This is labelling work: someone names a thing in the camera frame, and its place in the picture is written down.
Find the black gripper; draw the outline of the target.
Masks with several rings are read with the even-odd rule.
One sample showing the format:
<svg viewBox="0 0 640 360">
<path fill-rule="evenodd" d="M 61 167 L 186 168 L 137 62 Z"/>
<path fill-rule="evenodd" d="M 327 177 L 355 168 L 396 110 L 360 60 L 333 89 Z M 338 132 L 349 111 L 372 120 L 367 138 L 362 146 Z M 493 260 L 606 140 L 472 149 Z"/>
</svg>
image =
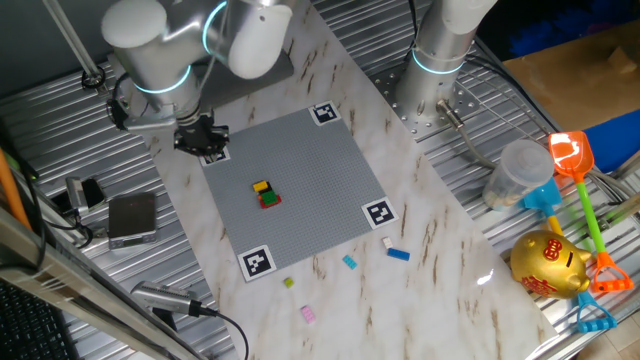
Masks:
<svg viewBox="0 0 640 360">
<path fill-rule="evenodd" d="M 182 152 L 216 160 L 229 142 L 229 127 L 216 126 L 212 115 L 194 115 L 178 121 L 174 148 Z"/>
</svg>

